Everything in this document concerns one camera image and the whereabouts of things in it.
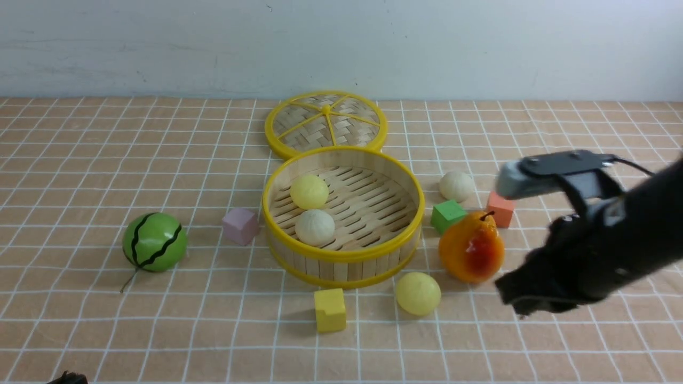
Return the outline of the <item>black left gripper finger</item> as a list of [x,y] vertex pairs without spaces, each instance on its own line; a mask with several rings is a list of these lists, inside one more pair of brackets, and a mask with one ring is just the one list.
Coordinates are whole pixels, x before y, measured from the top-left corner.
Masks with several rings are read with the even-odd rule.
[[85,374],[78,372],[64,371],[61,376],[56,377],[48,384],[88,384],[88,379]]

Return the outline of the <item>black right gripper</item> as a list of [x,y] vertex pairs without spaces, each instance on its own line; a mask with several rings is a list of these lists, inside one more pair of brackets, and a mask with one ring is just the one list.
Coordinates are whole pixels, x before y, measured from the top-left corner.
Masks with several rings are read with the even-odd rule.
[[558,217],[544,245],[496,279],[498,296],[521,316],[598,303],[637,280],[634,243],[639,231],[630,219],[608,226],[599,216]]

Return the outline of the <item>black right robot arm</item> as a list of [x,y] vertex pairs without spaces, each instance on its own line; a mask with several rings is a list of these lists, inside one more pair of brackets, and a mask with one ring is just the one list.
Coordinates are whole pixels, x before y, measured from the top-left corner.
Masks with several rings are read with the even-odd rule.
[[630,190],[605,172],[640,165],[588,150],[556,151],[505,163],[495,192],[520,200],[563,192],[573,214],[549,224],[544,245],[496,279],[505,305],[520,316],[563,313],[598,303],[681,260],[682,167],[671,163]]

